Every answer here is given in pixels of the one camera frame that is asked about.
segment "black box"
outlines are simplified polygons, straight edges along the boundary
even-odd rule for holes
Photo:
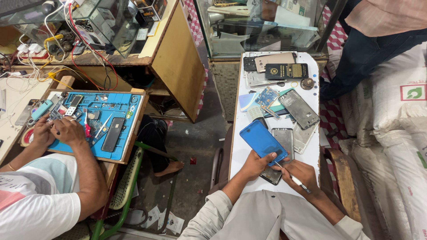
[[[308,78],[307,63],[268,63],[266,79],[305,79]]]
[[[146,22],[160,21],[167,6],[167,0],[154,0],[148,7],[138,8]]]

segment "gold bangle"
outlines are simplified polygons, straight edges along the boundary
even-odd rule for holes
[[[7,164],[7,165],[10,167],[10,169],[12,169],[12,170],[16,171],[16,169],[15,169],[15,168],[13,168],[12,166],[10,166],[10,163],[9,163],[9,164]]]

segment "grey shirt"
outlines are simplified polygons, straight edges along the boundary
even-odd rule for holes
[[[243,194],[233,206],[222,191],[206,197],[179,240],[369,240],[362,224],[345,216],[332,226],[307,200],[267,190]]]

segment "blue phone back cover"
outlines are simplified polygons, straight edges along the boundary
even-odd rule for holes
[[[262,158],[272,152],[277,154],[277,157],[268,164],[270,167],[288,156],[286,150],[258,120],[240,131],[240,136]]]

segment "wooden armrest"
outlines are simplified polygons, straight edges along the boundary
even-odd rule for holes
[[[326,148],[325,155],[335,163],[336,182],[342,205],[351,219],[360,222],[359,205],[357,204],[353,178],[347,160],[349,157],[334,148]]]

